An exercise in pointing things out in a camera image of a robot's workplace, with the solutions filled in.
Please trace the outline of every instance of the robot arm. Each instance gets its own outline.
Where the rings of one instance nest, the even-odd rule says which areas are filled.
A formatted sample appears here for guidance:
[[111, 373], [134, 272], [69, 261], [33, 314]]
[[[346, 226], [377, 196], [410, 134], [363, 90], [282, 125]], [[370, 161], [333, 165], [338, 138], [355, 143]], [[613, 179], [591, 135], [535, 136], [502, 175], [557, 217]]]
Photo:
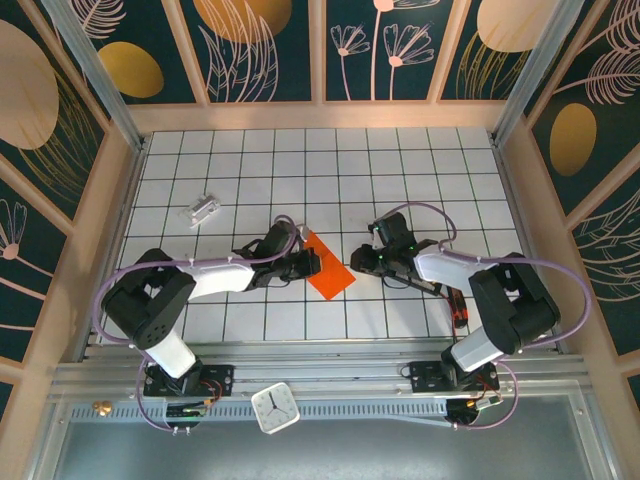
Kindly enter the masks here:
[[[256, 239], [234, 253], [244, 259], [269, 258], [285, 248], [291, 235], [287, 227], [285, 222], [277, 222], [264, 239]], [[156, 248], [136, 263], [167, 260], [173, 259]], [[171, 391], [191, 395], [200, 384], [202, 364], [173, 329], [189, 300], [266, 287], [274, 277], [285, 282], [305, 279], [320, 268], [320, 258], [313, 249], [302, 248], [269, 263], [229, 263], [184, 270], [144, 268], [124, 275], [107, 292], [102, 307], [131, 342], [159, 365]]]
[[[553, 327], [560, 318], [555, 302], [530, 265], [469, 263], [440, 251], [436, 242], [417, 242], [404, 216], [395, 213], [369, 226], [373, 245], [362, 245], [351, 268], [400, 279], [428, 293], [444, 284], [473, 297], [482, 327], [442, 353], [442, 373], [453, 387], [464, 386], [484, 365], [513, 354]], [[507, 294], [517, 295], [510, 298]]]

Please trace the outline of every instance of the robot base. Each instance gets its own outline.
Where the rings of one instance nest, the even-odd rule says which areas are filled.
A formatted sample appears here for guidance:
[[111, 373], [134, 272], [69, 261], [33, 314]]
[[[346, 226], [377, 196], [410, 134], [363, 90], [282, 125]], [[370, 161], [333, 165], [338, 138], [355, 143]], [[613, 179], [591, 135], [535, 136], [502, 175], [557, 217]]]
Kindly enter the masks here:
[[210, 397], [213, 388], [216, 396], [229, 397], [233, 387], [234, 369], [233, 365], [203, 365], [199, 369], [197, 381], [185, 392], [181, 392], [173, 379], [159, 366], [153, 365], [147, 367], [143, 394], [145, 397]]
[[483, 365], [465, 378], [452, 380], [450, 370], [441, 361], [411, 362], [409, 378], [413, 393], [455, 391], [480, 393], [487, 387], [496, 391], [500, 389], [496, 367], [492, 363]]

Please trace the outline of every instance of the flower illustration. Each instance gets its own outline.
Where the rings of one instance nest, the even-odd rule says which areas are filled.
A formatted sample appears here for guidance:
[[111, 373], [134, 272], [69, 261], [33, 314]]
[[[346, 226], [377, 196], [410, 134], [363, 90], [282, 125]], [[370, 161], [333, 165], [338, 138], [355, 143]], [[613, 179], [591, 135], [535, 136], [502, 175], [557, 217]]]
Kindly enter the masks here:
[[405, 65], [417, 65], [433, 60], [433, 48], [427, 48], [431, 43], [429, 25], [414, 27], [409, 25], [398, 36], [398, 24], [384, 27], [384, 46], [387, 49], [389, 65], [391, 65], [391, 79], [389, 81], [389, 100], [393, 100], [393, 79], [396, 68]]
[[[0, 199], [0, 259], [8, 261], [17, 260], [37, 272], [47, 275], [48, 277], [53, 277], [53, 274], [20, 257], [20, 242], [22, 241], [22, 235], [24, 234], [26, 225], [27, 207], [16, 202], [12, 212], [9, 208], [9, 203], [4, 198]], [[3, 277], [0, 277], [0, 284], [39, 300], [44, 300], [45, 298], [43, 294], [18, 285]]]
[[362, 25], [357, 27], [348, 26], [344, 28], [344, 31], [342, 31], [342, 27], [340, 25], [331, 27], [331, 38], [333, 39], [333, 44], [338, 50], [338, 55], [340, 55], [344, 91], [347, 94], [347, 100], [351, 100], [349, 84], [347, 82], [347, 72], [344, 66], [344, 57], [368, 52], [371, 49], [371, 44], [369, 42], [365, 42], [366, 35], [362, 31]]
[[13, 215], [9, 204], [0, 199], [0, 253], [5, 260], [15, 260], [20, 251], [20, 240], [27, 224], [27, 208], [16, 202]]
[[378, 31], [380, 30], [380, 17], [384, 12], [392, 10], [409, 10], [410, 8], [432, 7], [440, 3], [440, 0], [373, 0], [376, 7], [376, 23], [373, 28], [373, 48], [371, 49], [371, 100], [376, 99], [376, 52], [378, 51]]

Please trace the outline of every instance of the analog clock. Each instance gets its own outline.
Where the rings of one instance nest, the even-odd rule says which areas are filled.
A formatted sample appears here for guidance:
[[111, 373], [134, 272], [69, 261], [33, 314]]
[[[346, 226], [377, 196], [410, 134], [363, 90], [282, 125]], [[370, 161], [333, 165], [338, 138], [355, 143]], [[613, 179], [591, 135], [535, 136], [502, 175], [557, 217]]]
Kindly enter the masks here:
[[258, 425], [264, 433], [272, 433], [300, 420], [300, 412], [286, 383], [276, 383], [251, 397]]

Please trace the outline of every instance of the orange square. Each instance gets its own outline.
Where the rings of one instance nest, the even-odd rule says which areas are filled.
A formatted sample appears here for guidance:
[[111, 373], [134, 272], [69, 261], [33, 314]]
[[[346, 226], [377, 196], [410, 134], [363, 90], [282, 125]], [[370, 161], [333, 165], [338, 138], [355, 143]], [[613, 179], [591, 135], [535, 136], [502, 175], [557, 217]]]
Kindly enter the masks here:
[[337, 294], [356, 281], [356, 277], [345, 267], [329, 248], [313, 232], [304, 244], [304, 248], [313, 248], [320, 257], [322, 270], [308, 279], [320, 295], [331, 300]]

